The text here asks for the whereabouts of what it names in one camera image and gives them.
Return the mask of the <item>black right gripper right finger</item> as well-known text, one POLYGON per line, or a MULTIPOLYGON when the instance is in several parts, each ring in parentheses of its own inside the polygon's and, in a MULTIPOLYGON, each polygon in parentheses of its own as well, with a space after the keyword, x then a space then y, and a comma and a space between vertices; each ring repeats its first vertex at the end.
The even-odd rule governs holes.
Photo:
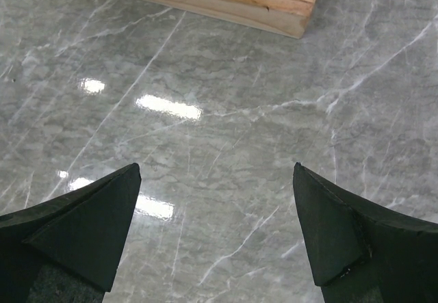
POLYGON ((437 225, 378 205, 297 163, 294 197, 325 302, 436 302, 437 225))

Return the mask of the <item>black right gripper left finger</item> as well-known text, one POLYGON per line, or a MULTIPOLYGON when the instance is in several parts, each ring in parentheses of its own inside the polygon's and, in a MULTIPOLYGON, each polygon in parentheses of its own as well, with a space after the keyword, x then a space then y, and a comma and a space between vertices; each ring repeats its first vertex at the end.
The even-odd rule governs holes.
POLYGON ((112 290, 141 185, 129 164, 1 216, 2 302, 102 302, 112 290))

